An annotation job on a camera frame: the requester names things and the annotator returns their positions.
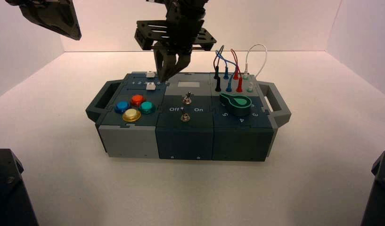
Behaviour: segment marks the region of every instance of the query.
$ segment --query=metal toggle switch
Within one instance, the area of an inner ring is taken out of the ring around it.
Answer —
[[[181,110],[181,113],[182,113],[181,121],[183,121],[183,122],[188,122],[189,120],[191,120],[190,115],[189,115],[188,113],[185,113],[183,107],[182,107],[180,110]]]
[[[185,105],[190,105],[192,100],[191,100],[191,92],[188,92],[184,99],[182,100],[183,104]]]

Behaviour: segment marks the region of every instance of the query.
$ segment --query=red plug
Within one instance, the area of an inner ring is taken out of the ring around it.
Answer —
[[[238,69],[235,70],[234,77],[232,79],[234,80],[238,79]]]
[[[238,80],[237,92],[238,93],[242,93],[242,77],[240,77],[239,80]]]

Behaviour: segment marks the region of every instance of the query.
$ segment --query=robotic arm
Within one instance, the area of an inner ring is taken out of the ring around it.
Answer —
[[[166,81],[188,66],[192,50],[210,51],[216,43],[214,37],[202,28],[204,5],[208,0],[146,1],[164,4],[166,20],[137,21],[135,39],[143,50],[154,50],[159,80]],[[72,0],[6,2],[19,6],[23,16],[34,24],[74,40],[80,40],[82,36]]]
[[[72,0],[6,0],[19,6],[30,22],[74,40],[80,40],[81,31]]]
[[[166,20],[137,21],[135,39],[143,50],[154,50],[159,80],[166,81],[188,66],[193,49],[210,51],[216,43],[202,28],[208,0],[147,1],[164,4]]]

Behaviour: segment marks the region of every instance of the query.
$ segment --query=white floor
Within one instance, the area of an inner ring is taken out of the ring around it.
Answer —
[[[254,72],[263,53],[250,57]],[[212,58],[194,53],[186,71]],[[152,53],[65,53],[0,97],[0,147],[23,163],[40,225],[360,224],[385,96],[329,54],[269,53],[260,80],[292,117],[266,162],[109,158],[85,108],[106,81],[146,70]]]

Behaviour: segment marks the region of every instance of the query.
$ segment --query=handle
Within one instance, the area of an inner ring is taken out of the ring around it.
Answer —
[[[281,127],[285,123],[289,122],[289,119],[291,118],[291,111],[279,93],[276,85],[274,85],[274,83],[264,81],[258,81],[258,83],[260,91],[265,97],[267,97],[273,109],[273,111],[270,112],[270,115],[276,121],[277,126]]]
[[[106,106],[112,99],[113,95],[118,90],[122,80],[108,81],[91,101],[85,110],[88,118],[94,122],[97,122],[102,113],[106,112]]]

